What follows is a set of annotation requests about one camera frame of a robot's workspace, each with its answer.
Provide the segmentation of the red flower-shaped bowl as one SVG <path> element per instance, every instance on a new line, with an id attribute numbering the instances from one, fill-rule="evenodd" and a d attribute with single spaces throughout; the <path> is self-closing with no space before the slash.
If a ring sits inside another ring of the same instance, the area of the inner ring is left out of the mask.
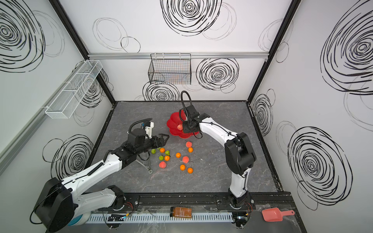
<path id="1" fill-rule="evenodd" d="M 187 139 L 187 138 L 190 138 L 191 136 L 201 136 L 202 134 L 201 133 L 184 133 L 183 131 L 180 131 L 177 129 L 177 126 L 179 124 L 182 124 L 183 125 L 183 121 L 182 120 L 186 120 L 186 115 L 184 113 L 184 111 L 182 110 L 181 111 L 181 117 L 179 116 L 179 112 L 174 112 L 171 114 L 170 118 L 168 119 L 167 121 L 167 127 L 169 128 L 169 131 L 170 131 L 170 134 L 173 135 L 173 136 L 178 136 L 180 138 L 183 138 L 183 139 Z"/>

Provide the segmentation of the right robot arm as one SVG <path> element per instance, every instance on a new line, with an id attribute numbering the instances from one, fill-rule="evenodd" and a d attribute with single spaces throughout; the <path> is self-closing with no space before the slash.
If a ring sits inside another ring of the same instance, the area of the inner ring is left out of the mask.
<path id="1" fill-rule="evenodd" d="M 179 110 L 184 133 L 207 134 L 224 147 L 225 161 L 232 172 L 228 200 L 234 209 L 241 208 L 248 191 L 248 176 L 256 161 L 256 155 L 248 135 L 236 133 L 218 124 L 207 114 L 200 114 L 193 105 Z"/>

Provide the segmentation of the red peach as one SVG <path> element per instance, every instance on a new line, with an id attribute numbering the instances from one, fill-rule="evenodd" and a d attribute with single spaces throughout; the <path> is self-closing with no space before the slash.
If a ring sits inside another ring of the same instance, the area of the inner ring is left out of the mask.
<path id="1" fill-rule="evenodd" d="M 160 167 L 161 169 L 165 169 L 166 166 L 167 166 L 167 164 L 166 164 L 166 162 L 164 162 L 164 161 L 161 161 L 161 162 L 159 163 L 159 167 Z"/>

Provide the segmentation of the pink plastic scoop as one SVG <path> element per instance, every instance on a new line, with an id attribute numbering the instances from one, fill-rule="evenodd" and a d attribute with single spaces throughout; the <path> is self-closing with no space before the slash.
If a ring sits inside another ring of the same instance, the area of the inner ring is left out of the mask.
<path id="1" fill-rule="evenodd" d="M 279 208 L 270 208 L 262 210 L 263 218 L 266 222 L 279 222 L 283 220 L 284 216 L 293 216 L 293 210 L 280 211 Z"/>

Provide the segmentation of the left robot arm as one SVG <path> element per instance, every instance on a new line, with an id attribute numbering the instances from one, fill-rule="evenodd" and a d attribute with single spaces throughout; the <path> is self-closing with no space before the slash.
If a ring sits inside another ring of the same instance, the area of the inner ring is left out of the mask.
<path id="1" fill-rule="evenodd" d="M 55 233 L 83 214 L 111 207 L 115 200 L 124 196 L 115 186 L 92 193 L 86 191 L 130 165 L 138 155 L 165 146 L 169 137 L 166 134 L 152 137 L 146 134 L 136 137 L 129 135 L 118 148 L 108 151 L 100 162 L 62 180 L 48 180 L 32 212 L 37 215 L 48 233 Z"/>

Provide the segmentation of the teal lidded container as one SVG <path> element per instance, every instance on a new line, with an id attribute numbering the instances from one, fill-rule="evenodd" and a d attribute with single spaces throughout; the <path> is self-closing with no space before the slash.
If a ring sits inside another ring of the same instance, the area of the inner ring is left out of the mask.
<path id="1" fill-rule="evenodd" d="M 85 224 L 91 217 L 91 213 L 85 213 L 82 215 L 77 216 L 76 218 L 72 219 L 68 226 L 79 226 Z"/>

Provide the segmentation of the green-tipped metal tongs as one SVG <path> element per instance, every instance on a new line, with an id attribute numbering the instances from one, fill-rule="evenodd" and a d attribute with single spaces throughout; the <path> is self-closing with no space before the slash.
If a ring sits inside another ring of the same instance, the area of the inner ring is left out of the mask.
<path id="1" fill-rule="evenodd" d="M 140 155 L 137 156 L 136 162 L 147 169 L 149 174 L 153 173 L 150 157 L 142 158 Z"/>

